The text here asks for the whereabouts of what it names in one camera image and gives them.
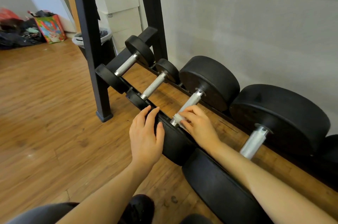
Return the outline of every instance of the colorful shopping bag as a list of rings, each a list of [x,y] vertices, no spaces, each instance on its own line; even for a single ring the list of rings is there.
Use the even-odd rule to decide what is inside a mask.
[[[67,37],[57,14],[51,17],[35,17],[34,19],[48,43],[58,43],[66,40]]]

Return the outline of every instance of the person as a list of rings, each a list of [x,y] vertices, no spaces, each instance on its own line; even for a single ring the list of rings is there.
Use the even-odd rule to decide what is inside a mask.
[[[154,215],[154,202],[145,195],[133,197],[163,150],[165,131],[162,123],[157,125],[156,135],[154,133],[155,116],[159,108],[153,109],[146,117],[149,111],[150,106],[133,120],[129,131],[133,158],[129,166],[114,179],[79,205],[65,203],[38,207],[9,223],[150,224]],[[199,146],[253,194],[274,223],[337,223],[294,189],[222,143],[211,121],[198,106],[187,107],[180,115],[185,118],[181,123]],[[212,222],[193,214],[181,223]]]

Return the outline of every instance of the person's left hand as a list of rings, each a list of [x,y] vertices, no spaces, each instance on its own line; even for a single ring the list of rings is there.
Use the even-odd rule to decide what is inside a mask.
[[[133,120],[129,130],[130,144],[132,146],[132,163],[150,171],[158,162],[163,151],[164,128],[160,122],[157,125],[156,136],[154,133],[155,116],[159,107],[150,110],[150,106],[143,109]]]

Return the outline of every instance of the black metal rack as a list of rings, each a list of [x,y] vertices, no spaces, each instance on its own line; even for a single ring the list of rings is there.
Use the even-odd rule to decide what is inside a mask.
[[[84,47],[86,49],[88,68],[97,106],[96,114],[102,122],[106,122],[107,120],[111,119],[113,115],[111,113],[109,104],[107,90],[108,85],[95,73],[95,68],[97,68],[104,61],[104,53],[102,52],[101,40],[99,36],[99,26],[97,19],[95,18],[97,17],[95,0],[75,0],[75,2],[78,11],[78,17],[80,20]],[[143,2],[148,25],[158,30],[158,36],[156,40],[154,40],[154,42],[152,43],[155,61],[158,61],[161,58],[168,59],[161,0],[143,0]],[[115,59],[116,67],[111,68],[117,69],[118,66],[124,63],[124,61],[130,56],[131,53],[127,49],[124,49]],[[152,73],[159,75],[154,67],[143,67],[151,71]],[[187,90],[185,90],[184,86],[178,86],[171,82],[169,82],[169,84],[180,90],[181,92],[189,96],[191,95]],[[229,123],[238,127],[242,131],[250,134],[250,131],[243,128],[232,119],[228,111],[220,112],[204,102],[201,102],[201,104],[213,111],[215,114],[222,117],[223,119],[227,120]],[[336,183],[336,180],[338,179],[338,171],[332,173],[326,172],[310,157],[301,157],[286,154],[285,152],[274,148],[268,142],[266,142],[265,145],[285,159],[298,166],[299,168],[301,168],[302,170],[308,172],[310,175],[314,176],[326,185],[338,191],[338,184]]]

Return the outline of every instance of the shoe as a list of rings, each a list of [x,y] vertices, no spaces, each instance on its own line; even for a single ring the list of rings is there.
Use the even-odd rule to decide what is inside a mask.
[[[128,203],[118,224],[151,224],[154,201],[146,195],[136,195]]]

